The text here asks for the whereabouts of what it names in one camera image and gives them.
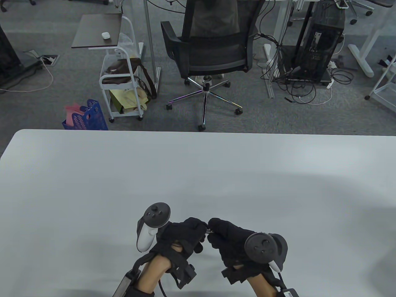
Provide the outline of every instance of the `black glove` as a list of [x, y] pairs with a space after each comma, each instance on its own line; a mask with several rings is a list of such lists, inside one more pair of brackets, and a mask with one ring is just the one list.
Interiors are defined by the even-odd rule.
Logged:
[[[253, 262], [245, 252], [246, 239], [254, 234], [254, 231], [246, 230], [234, 224], [218, 218], [210, 219], [208, 228], [213, 233], [208, 235], [208, 241], [212, 247], [218, 249], [224, 265], [223, 276], [227, 277], [231, 284], [236, 281], [241, 283], [249, 277], [262, 274], [267, 282], [273, 287], [286, 288], [283, 282], [275, 278], [268, 264]], [[243, 265], [240, 269], [233, 266]]]
[[170, 247], [179, 244], [183, 247], [180, 254], [187, 260], [193, 252], [198, 254], [204, 249], [201, 242], [205, 240], [207, 229], [208, 225], [205, 222], [193, 217], [181, 223], [168, 222], [158, 229], [156, 245]]
[[[168, 222], [158, 229], [157, 243], [150, 253], [161, 254], [168, 258], [172, 267], [167, 271], [176, 281], [179, 289], [188, 284], [195, 276], [194, 267], [187, 262], [193, 252], [200, 253], [208, 225], [190, 217], [182, 223]], [[183, 250], [175, 251], [172, 246], [180, 245]]]

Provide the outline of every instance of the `chrome chair base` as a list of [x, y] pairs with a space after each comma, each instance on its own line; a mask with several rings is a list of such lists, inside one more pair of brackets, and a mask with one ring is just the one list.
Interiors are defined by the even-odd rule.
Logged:
[[198, 126], [198, 131], [204, 131], [204, 130], [206, 129], [206, 126], [205, 126], [205, 122], [206, 122], [206, 103], [207, 103], [207, 100], [208, 100], [208, 96], [209, 96], [209, 95], [212, 96], [212, 97], [215, 97], [215, 98], [217, 98], [217, 99], [219, 99], [219, 100], [221, 100], [221, 101], [224, 101], [224, 102], [226, 102], [226, 103], [228, 103], [228, 104], [231, 104], [231, 105], [234, 106], [234, 107], [236, 107], [236, 109], [235, 109], [235, 111], [234, 111], [234, 113], [235, 113], [236, 115], [240, 115], [240, 114], [243, 113], [242, 106], [240, 106], [240, 105], [238, 105], [238, 104], [236, 104], [236, 103], [234, 103], [234, 102], [232, 102], [232, 101], [229, 101], [229, 100], [227, 100], [227, 99], [225, 99], [225, 98], [223, 98], [223, 97], [221, 97], [221, 96], [219, 96], [219, 95], [217, 95], [216, 93], [214, 93], [214, 92], [211, 91], [211, 90], [213, 90], [214, 88], [217, 88], [217, 87], [220, 87], [220, 86], [223, 86], [223, 85], [225, 85], [226, 87], [229, 88], [229, 87], [230, 87], [230, 84], [231, 84], [231, 83], [229, 82], [229, 80], [224, 80], [224, 81], [222, 81], [222, 82], [220, 82], [220, 83], [218, 83], [218, 84], [216, 84], [216, 85], [214, 85], [214, 86], [209, 86], [208, 81], [205, 81], [205, 80], [204, 80], [204, 82], [203, 82], [204, 85], [201, 86], [200, 84], [196, 83], [193, 79], [188, 78], [188, 80], [185, 81], [185, 84], [189, 84], [189, 83], [194, 84], [196, 87], [199, 88], [199, 90], [198, 90], [198, 91], [195, 91], [195, 92], [193, 92], [193, 93], [190, 93], [190, 94], [187, 94], [187, 95], [178, 97], [178, 98], [173, 99], [173, 100], [171, 100], [171, 101], [168, 101], [168, 103], [167, 103], [167, 105], [166, 105], [166, 109], [167, 109], [167, 110], [171, 110], [171, 109], [172, 109], [172, 104], [173, 104], [173, 103], [179, 102], [179, 101], [184, 100], [184, 99], [187, 99], [187, 98], [189, 98], [189, 97], [191, 97], [191, 96], [194, 96], [194, 95], [203, 93], [203, 95], [204, 95], [204, 101], [203, 101], [203, 109], [202, 109], [202, 124]]

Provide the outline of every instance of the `desk leg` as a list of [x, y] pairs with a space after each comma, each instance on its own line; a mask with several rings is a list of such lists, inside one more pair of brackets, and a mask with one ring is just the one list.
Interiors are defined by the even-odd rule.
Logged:
[[391, 8], [382, 8], [381, 13], [377, 16], [377, 22], [371, 29], [369, 36], [367, 36], [366, 41], [364, 42], [362, 48], [359, 50], [358, 47], [354, 44], [349, 44], [348, 48], [351, 51], [352, 55], [355, 57], [356, 61], [359, 63], [362, 68], [364, 74], [368, 77], [373, 77], [374, 72], [371, 67], [366, 62], [366, 57], [371, 51], [375, 41], [377, 40], [381, 29], [385, 26], [386, 21], [390, 18], [390, 16], [394, 13], [396, 9], [396, 5], [393, 5]]
[[158, 85], [160, 83], [160, 75], [161, 75], [161, 67], [155, 67], [155, 59], [154, 59], [154, 48], [152, 46], [152, 36], [151, 36], [151, 26], [150, 26], [150, 16], [149, 16], [149, 8], [147, 7], [147, 1], [143, 0], [146, 14], [146, 24], [147, 24], [147, 34], [148, 34], [148, 43], [151, 51], [151, 63], [152, 63], [152, 72], [154, 75], [154, 85], [155, 89], [158, 91]]
[[[281, 3], [278, 18], [276, 20], [275, 31], [274, 31], [274, 38], [276, 41], [281, 42], [281, 38], [287, 29], [287, 22], [289, 21], [290, 11], [293, 5], [293, 0], [284, 0]], [[270, 44], [264, 44], [264, 53], [267, 57], [267, 65], [268, 67], [272, 67], [272, 71], [269, 71], [265, 78], [265, 85], [267, 88], [267, 93], [270, 99], [274, 99], [274, 90], [272, 89], [272, 83], [270, 79], [272, 77], [277, 77], [279, 74], [279, 70], [277, 67], [278, 61], [274, 59], [276, 53], [276, 46], [273, 42]]]

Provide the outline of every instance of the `chair leg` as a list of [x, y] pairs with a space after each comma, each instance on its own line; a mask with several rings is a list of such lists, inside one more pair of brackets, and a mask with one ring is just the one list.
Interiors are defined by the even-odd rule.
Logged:
[[5, 0], [0, 0], [0, 9], [2, 12], [7, 12], [6, 8], [3, 6]]
[[188, 97], [194, 96], [194, 95], [199, 94], [199, 93], [202, 93], [202, 92], [203, 92], [203, 90], [198, 90], [198, 91], [195, 91], [194, 93], [190, 93], [190, 94], [187, 94], [187, 95], [178, 97], [178, 98], [176, 98], [176, 99], [173, 99], [173, 100], [171, 100], [171, 101], [168, 101], [168, 105], [171, 105], [171, 104], [173, 104], [173, 103], [175, 103], [175, 102], [177, 102], [177, 101], [186, 99], [186, 98], [188, 98]]
[[224, 80], [222, 82], [219, 82], [218, 84], [215, 84], [214, 86], [211, 86], [210, 89], [214, 89], [217, 88], [219, 86], [225, 85], [227, 82], [229, 82], [230, 80]]
[[227, 100], [227, 99], [224, 99], [223, 97], [221, 97], [221, 96], [219, 96], [219, 95], [217, 95], [217, 94], [215, 94], [215, 93], [213, 93], [213, 92], [209, 92], [209, 94], [211, 94], [212, 96], [214, 96], [214, 97], [217, 98], [217, 99], [223, 100], [224, 102], [227, 102], [228, 104], [231, 104], [231, 105], [233, 105], [233, 106], [235, 106], [235, 107], [238, 107], [240, 110], [242, 110], [242, 106], [240, 106], [240, 105], [238, 105], [238, 104], [236, 104], [236, 103], [234, 103], [234, 102], [232, 102], [232, 101], [229, 101], [229, 100]]
[[204, 102], [202, 105], [202, 125], [198, 126], [198, 130], [204, 131], [206, 129], [205, 127], [205, 121], [206, 121], [206, 101], [208, 100], [208, 92], [204, 92]]
[[352, 0], [351, 2], [353, 2], [353, 5], [356, 5], [356, 6], [360, 7], [360, 8], [365, 8], [365, 9], [368, 9], [368, 10], [371, 10], [371, 11], [374, 10], [374, 7], [365, 5], [365, 4], [363, 4], [363, 3], [359, 3], [359, 2], [354, 1], [354, 0]]

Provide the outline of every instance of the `white metal cart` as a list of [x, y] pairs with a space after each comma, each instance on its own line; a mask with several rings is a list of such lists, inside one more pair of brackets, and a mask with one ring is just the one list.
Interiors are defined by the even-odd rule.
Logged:
[[382, 87], [378, 87], [381, 83], [382, 79], [388, 73], [389, 69], [394, 68], [393, 63], [396, 61], [396, 54], [393, 56], [392, 61], [389, 66], [386, 68], [384, 73], [381, 75], [370, 94], [364, 97], [364, 99], [369, 100], [373, 98], [377, 100], [379, 103], [388, 107], [390, 110], [396, 112], [396, 84], [392, 82], [393, 77], [395, 76], [395, 72], [392, 72], [392, 75], [388, 77], [388, 81]]
[[[122, 16], [122, 19], [126, 20], [129, 23], [130, 29], [131, 29], [131, 42], [133, 46], [135, 46], [135, 52], [137, 53], [138, 58], [141, 58], [142, 51], [143, 51], [143, 43], [137, 43], [136, 38], [135, 38], [135, 31], [133, 30], [133, 25], [132, 22], [129, 18], [126, 16]], [[139, 101], [139, 96], [137, 93], [137, 88], [138, 88], [138, 83], [136, 79], [134, 78], [134, 73], [133, 69], [131, 66], [131, 61], [129, 60], [130, 58], [130, 53], [128, 53], [128, 50], [123, 47], [122, 45], [118, 44], [116, 46], [109, 46], [109, 47], [93, 47], [93, 48], [88, 48], [90, 50], [106, 50], [106, 55], [103, 59], [103, 64], [102, 64], [102, 69], [100, 73], [100, 78], [99, 78], [99, 85], [102, 89], [102, 94], [103, 98], [105, 99], [106, 106], [109, 110], [110, 118], [109, 122], [113, 123], [115, 117], [121, 117], [121, 116], [138, 116], [138, 120], [143, 119], [143, 109], [140, 106], [140, 101]], [[118, 61], [119, 59], [126, 59], [128, 63], [128, 69], [129, 73], [124, 73], [124, 74], [105, 74], [105, 71], [107, 68]], [[104, 84], [103, 80], [106, 78], [119, 78], [119, 77], [130, 77], [131, 80], [127, 83], [124, 84]], [[136, 103], [137, 103], [137, 110], [131, 111], [131, 112], [126, 112], [126, 113], [119, 113], [118, 111], [113, 111], [111, 108], [111, 99], [110, 99], [110, 94], [108, 94], [109, 90], [112, 89], [122, 89], [122, 90], [128, 90], [128, 89], [134, 89], [134, 93], [136, 96]]]

